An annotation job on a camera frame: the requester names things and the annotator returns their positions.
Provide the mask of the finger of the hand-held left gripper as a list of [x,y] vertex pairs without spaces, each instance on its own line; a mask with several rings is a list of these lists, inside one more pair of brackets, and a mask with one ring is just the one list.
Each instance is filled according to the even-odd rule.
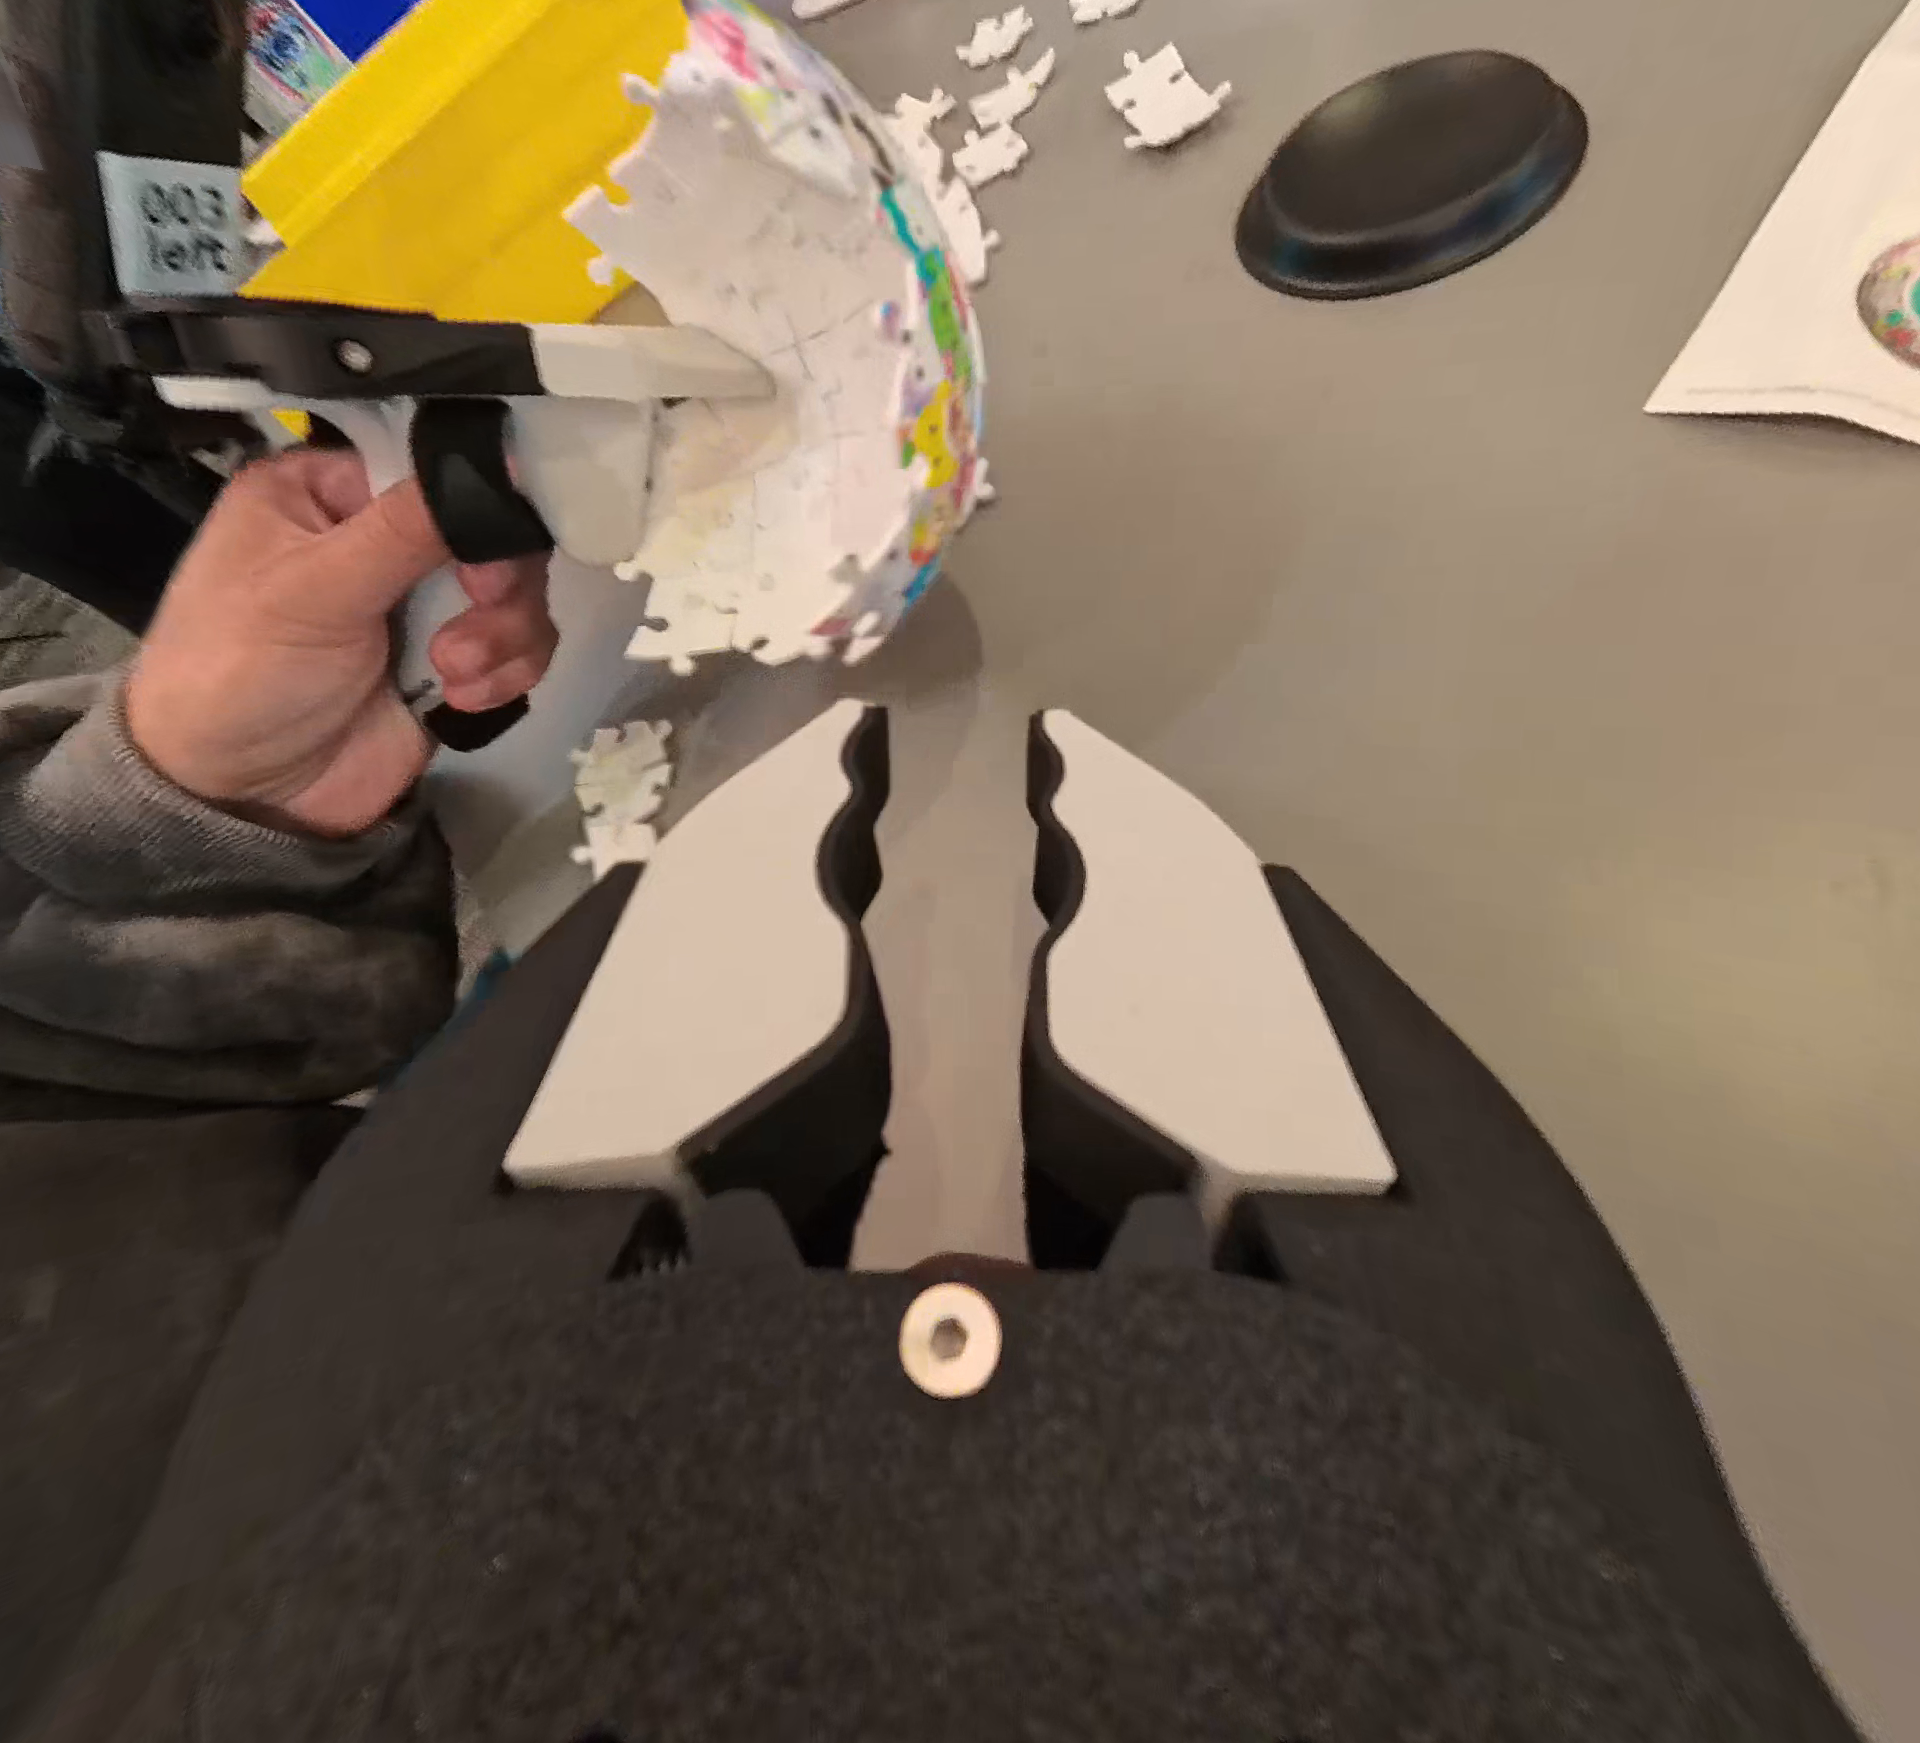
[[528,342],[550,397],[597,404],[759,404],[772,372],[728,340],[678,323],[530,323]]

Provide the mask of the partly built puzzle ball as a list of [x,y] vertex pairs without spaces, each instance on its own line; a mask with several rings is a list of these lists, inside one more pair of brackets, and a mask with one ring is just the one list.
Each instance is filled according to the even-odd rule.
[[870,657],[992,497],[973,280],[890,124],[751,0],[683,0],[636,145],[565,209],[589,274],[770,380],[658,415],[628,660]]

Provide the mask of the yellow plastic bin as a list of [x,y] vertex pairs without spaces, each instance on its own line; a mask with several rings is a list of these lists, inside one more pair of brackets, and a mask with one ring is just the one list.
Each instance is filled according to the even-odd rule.
[[244,294],[444,319],[597,321],[632,281],[566,220],[651,123],[629,79],[683,0],[423,0],[244,175],[278,248]]

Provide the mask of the white printed carton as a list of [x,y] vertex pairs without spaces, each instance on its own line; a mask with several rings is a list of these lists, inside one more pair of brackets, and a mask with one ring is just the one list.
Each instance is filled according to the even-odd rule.
[[248,0],[244,115],[275,141],[354,68],[296,0]]

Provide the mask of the scatter of white puzzle pieces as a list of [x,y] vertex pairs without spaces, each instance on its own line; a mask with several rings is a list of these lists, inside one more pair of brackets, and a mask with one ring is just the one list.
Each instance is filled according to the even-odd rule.
[[[931,197],[953,260],[970,285],[988,280],[1002,243],[978,199],[1029,161],[1023,124],[1058,75],[1058,50],[1035,48],[1037,35],[1037,19],[1021,2],[980,17],[953,50],[974,82],[968,94],[955,97],[945,86],[923,97],[903,93],[881,115],[885,134]],[[1183,146],[1224,112],[1231,94],[1227,80],[1209,86],[1193,77],[1176,45],[1126,50],[1117,77],[1101,91],[1132,153]]]

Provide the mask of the person's left forearm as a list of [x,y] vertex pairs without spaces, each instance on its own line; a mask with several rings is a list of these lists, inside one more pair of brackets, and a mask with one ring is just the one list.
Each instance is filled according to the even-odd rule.
[[156,770],[139,655],[4,691],[4,1124],[335,1104],[416,1059],[464,965],[409,801],[330,839]]

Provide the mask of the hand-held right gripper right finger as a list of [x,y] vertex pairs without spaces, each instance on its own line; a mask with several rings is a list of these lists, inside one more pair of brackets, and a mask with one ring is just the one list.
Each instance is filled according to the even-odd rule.
[[1032,730],[1037,833],[1069,866],[1041,1049],[1195,1197],[1386,1196],[1394,1157],[1254,850],[1072,714]]

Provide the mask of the single white puzzle piece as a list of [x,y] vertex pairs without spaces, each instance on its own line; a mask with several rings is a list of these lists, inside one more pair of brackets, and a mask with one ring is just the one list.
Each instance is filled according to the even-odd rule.
[[569,752],[572,794],[585,823],[650,825],[676,778],[676,725],[632,722],[597,727]]

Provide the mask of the person's left hand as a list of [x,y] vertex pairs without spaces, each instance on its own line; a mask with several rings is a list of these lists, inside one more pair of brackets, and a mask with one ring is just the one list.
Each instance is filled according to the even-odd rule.
[[393,616],[453,562],[419,480],[374,492],[342,450],[250,464],[125,679],[133,748],[240,820],[327,841],[372,832],[431,763],[395,676]]

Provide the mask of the printed puzzle instruction sheet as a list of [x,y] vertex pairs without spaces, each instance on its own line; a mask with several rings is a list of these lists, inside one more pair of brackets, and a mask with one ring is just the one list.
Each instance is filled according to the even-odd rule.
[[1918,444],[1918,2],[1909,0],[1645,403]]

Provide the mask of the black round ball stand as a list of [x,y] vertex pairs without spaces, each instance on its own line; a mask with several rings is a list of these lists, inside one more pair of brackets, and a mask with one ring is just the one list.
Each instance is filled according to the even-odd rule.
[[1236,217],[1237,265],[1318,302],[1431,285],[1545,220],[1589,142],[1587,109],[1528,59],[1401,61],[1324,99],[1274,149]]

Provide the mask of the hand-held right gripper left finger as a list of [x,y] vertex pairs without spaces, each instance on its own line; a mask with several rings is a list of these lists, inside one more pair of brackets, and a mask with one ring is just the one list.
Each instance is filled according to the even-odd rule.
[[858,1036],[890,791],[890,714],[833,706],[686,812],[640,867],[503,1175],[691,1183],[753,1135],[750,1107]]

